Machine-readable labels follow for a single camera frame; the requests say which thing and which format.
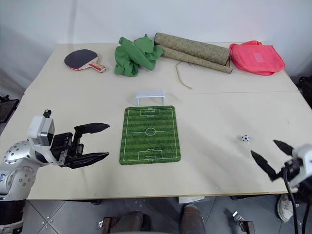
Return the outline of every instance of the black cable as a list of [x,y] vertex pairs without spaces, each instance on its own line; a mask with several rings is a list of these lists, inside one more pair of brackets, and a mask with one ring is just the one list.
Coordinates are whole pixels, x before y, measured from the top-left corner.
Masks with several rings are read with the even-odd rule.
[[306,224],[308,220],[309,211],[310,211],[310,201],[307,202],[306,211],[304,212],[304,218],[302,223],[302,234],[306,233]]
[[288,172],[288,169],[284,168],[284,170],[283,170],[283,179],[284,179],[285,186],[286,186],[287,192],[289,194],[290,200],[292,202],[294,233],[298,234],[298,220],[297,220],[296,204],[295,204],[295,201],[294,201],[293,193],[292,193],[292,191],[291,191],[291,189],[289,187],[289,183],[288,183],[288,179],[287,179],[287,172]]

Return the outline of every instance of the white wall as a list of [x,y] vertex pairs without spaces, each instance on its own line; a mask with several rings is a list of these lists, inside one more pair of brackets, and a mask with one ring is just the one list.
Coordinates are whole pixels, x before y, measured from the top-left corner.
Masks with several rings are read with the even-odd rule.
[[0,0],[1,94],[6,87],[21,95],[57,43],[117,43],[156,32],[257,39],[276,48],[290,76],[312,73],[311,0]]

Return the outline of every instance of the tan rolled mat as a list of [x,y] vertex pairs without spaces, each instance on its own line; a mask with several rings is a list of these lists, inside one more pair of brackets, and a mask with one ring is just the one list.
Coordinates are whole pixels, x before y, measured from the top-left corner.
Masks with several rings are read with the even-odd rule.
[[155,44],[220,65],[226,65],[230,57],[230,49],[228,48],[179,38],[164,33],[156,33],[154,42]]
[[172,59],[177,59],[180,61],[185,61],[185,62],[189,62],[189,63],[193,63],[193,64],[197,64],[197,65],[201,65],[204,67],[209,67],[221,72],[225,72],[225,73],[231,73],[232,72],[232,68],[230,67],[230,61],[228,60],[228,62],[226,63],[225,66],[214,63],[214,62],[210,62],[208,60],[204,60],[192,55],[188,55],[185,53],[182,53],[180,51],[177,50],[173,50],[167,47],[164,47],[162,45],[159,45],[164,53],[162,54],[162,56],[164,57],[168,57],[168,58],[172,58]]

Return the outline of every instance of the soccer field mat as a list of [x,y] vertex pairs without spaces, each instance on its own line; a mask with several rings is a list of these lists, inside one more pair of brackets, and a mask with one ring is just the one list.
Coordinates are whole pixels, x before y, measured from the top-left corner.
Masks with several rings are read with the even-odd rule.
[[173,106],[129,107],[125,110],[121,165],[177,162],[180,159]]

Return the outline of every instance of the gray tile floor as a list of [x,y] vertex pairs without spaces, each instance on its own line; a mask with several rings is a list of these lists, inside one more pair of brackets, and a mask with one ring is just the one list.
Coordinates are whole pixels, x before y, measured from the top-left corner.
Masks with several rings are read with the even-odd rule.
[[[233,222],[235,210],[254,222],[256,234],[293,234],[293,220],[283,223],[276,216],[277,195],[232,200],[228,196],[207,197],[194,204],[200,209],[208,234],[243,233]],[[77,201],[28,200],[24,213],[23,234],[100,234],[97,221],[105,216],[121,217],[129,211],[141,210],[152,219],[153,231],[179,233],[182,205],[176,197],[110,199],[99,205]],[[302,222],[305,207],[298,208]],[[312,214],[307,232],[312,234]]]

